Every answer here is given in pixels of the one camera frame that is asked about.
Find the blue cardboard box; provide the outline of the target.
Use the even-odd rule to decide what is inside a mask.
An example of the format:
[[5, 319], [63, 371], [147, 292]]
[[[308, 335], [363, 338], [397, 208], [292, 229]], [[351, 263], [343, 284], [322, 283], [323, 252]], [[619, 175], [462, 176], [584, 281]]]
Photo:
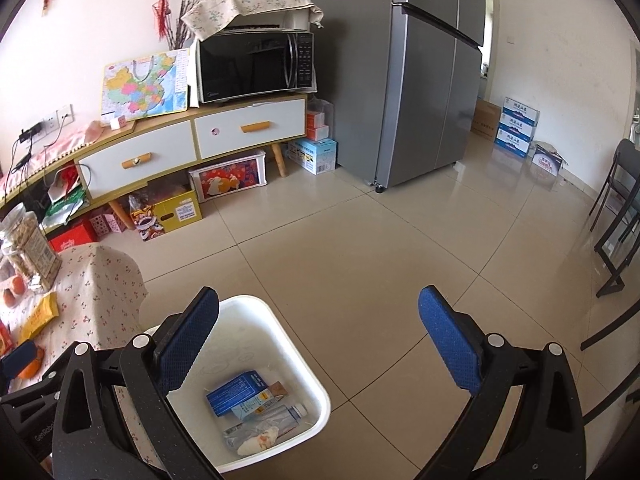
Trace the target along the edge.
[[272, 399], [269, 386], [256, 370], [239, 374], [206, 394], [206, 400], [216, 416], [231, 413], [238, 419], [252, 416]]

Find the clear plastic water bottle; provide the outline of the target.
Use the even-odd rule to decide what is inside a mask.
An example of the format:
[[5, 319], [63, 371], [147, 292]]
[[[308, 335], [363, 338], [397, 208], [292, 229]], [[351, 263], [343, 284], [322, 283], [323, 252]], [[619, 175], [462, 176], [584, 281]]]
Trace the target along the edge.
[[300, 421], [308, 415], [303, 404], [296, 403], [292, 406], [277, 404], [262, 414], [252, 418], [247, 417], [244, 422], [233, 426], [224, 432], [224, 442], [231, 451], [235, 452], [238, 446], [248, 437], [262, 430], [277, 426], [280, 430], [279, 437], [296, 429]]

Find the white plastic trash bin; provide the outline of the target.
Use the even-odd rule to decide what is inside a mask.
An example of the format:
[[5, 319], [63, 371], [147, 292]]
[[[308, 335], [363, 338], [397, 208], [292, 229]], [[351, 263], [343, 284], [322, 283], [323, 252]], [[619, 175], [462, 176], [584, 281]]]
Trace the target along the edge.
[[[256, 370], [273, 399], [250, 418], [277, 404], [303, 404], [308, 415], [269, 450], [239, 456], [224, 442], [224, 432], [244, 422], [233, 414], [218, 417], [206, 394], [239, 374]], [[265, 301], [253, 296], [224, 300], [182, 385], [167, 400], [186, 432], [222, 474], [246, 468], [292, 450], [320, 434], [331, 414], [331, 401], [294, 342]]]

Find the yellow snack packet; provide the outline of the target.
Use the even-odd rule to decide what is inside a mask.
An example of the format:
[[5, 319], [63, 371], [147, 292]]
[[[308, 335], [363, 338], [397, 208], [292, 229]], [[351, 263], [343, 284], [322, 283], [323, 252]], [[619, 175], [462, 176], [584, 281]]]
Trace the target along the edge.
[[26, 340], [35, 339], [59, 315], [56, 292], [51, 290], [40, 299], [32, 309], [32, 312], [29, 313], [26, 321], [21, 325], [18, 333], [18, 342], [22, 344]]

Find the cherry print tablecloth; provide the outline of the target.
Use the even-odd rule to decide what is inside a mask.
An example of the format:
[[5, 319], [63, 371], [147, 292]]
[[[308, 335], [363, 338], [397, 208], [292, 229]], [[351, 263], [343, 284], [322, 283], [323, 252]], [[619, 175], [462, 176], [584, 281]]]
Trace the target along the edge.
[[14, 379], [10, 390], [26, 388], [74, 341], [96, 350], [124, 346], [142, 332], [139, 311], [148, 291], [134, 259], [100, 244], [64, 250], [62, 266], [52, 287], [58, 316], [36, 337], [44, 350], [40, 370], [30, 379]]

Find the yellow cardboard box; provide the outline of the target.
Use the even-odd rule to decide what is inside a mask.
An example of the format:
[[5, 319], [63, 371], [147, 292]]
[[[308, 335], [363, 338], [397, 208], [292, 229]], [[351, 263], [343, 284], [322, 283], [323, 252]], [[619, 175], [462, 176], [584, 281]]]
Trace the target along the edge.
[[144, 242], [190, 226], [202, 218], [200, 204], [193, 191], [166, 197], [131, 193], [128, 205], [134, 229]]

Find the white wooden TV cabinet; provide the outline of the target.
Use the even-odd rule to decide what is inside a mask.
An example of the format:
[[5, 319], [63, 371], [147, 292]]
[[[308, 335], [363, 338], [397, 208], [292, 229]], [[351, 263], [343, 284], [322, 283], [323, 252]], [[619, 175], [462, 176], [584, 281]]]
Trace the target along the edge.
[[294, 93], [225, 106], [202, 106], [186, 112], [143, 119], [111, 131], [31, 176], [1, 191], [1, 213], [19, 202], [41, 208], [40, 200], [54, 172], [68, 164], [78, 171], [87, 203], [81, 214], [144, 188], [150, 181], [204, 162], [254, 148], [271, 148], [282, 177], [286, 166], [281, 144], [306, 132], [307, 97]]

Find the black dining chair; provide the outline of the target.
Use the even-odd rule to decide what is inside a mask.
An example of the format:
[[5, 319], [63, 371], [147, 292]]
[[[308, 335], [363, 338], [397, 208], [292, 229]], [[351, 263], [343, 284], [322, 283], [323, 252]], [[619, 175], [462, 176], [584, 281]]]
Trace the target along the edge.
[[[623, 274], [639, 253], [639, 149], [631, 140], [623, 139], [616, 146], [612, 165], [589, 211], [590, 216], [594, 214], [590, 231], [597, 226], [605, 209], [613, 211], [614, 217], [593, 247], [608, 272], [606, 281], [596, 292], [598, 299], [625, 288]], [[634, 241], [628, 252], [615, 262], [613, 252], [621, 248], [632, 233]]]

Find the red white gift box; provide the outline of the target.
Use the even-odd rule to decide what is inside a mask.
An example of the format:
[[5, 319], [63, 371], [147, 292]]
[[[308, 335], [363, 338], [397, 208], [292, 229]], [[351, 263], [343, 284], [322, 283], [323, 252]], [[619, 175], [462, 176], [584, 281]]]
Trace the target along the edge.
[[216, 164], [191, 169], [189, 179], [200, 203], [267, 184], [266, 152], [225, 157]]

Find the colourful map puzzle board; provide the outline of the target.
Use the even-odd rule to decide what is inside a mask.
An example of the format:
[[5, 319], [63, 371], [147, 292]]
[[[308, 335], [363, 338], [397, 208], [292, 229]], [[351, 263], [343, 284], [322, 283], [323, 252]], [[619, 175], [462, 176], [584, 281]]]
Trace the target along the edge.
[[108, 64], [102, 81], [102, 124], [184, 112], [189, 107], [189, 70], [188, 49]]

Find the stacked blue white cartons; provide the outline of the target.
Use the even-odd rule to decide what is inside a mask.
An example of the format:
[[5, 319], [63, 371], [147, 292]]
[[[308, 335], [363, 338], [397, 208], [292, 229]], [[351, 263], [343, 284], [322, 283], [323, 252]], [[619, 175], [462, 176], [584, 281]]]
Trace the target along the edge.
[[498, 121], [495, 144], [521, 158], [532, 146], [540, 111], [506, 96]]

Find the brown cardboard box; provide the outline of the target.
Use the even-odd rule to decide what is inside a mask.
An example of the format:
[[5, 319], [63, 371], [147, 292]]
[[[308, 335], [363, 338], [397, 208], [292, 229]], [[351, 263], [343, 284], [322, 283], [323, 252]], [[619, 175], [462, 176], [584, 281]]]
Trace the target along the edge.
[[500, 106], [478, 99], [472, 119], [471, 132], [492, 142], [497, 134], [501, 114]]

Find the black microwave oven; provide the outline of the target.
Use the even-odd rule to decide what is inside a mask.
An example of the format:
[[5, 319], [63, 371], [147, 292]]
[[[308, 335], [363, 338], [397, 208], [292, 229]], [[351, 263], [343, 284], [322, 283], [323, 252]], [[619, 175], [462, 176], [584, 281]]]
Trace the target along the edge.
[[195, 43], [198, 102], [315, 92], [314, 34], [285, 29], [218, 32]]

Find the floral cloth on microwave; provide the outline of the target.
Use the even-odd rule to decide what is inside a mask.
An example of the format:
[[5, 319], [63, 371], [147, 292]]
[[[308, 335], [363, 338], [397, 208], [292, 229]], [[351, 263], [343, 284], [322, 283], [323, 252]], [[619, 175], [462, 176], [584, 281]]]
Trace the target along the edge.
[[238, 16], [303, 10], [309, 12], [311, 24], [322, 27], [323, 11], [309, 0], [203, 0], [195, 3], [181, 21], [198, 40], [204, 41], [224, 30]]

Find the silver double-door refrigerator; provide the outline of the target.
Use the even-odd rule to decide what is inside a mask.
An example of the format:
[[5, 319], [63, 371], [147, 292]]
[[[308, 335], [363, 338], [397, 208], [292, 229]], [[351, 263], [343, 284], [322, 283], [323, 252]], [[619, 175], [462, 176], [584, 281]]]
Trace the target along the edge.
[[464, 156], [477, 92], [485, 0], [312, 0], [322, 99], [337, 162], [383, 193]]

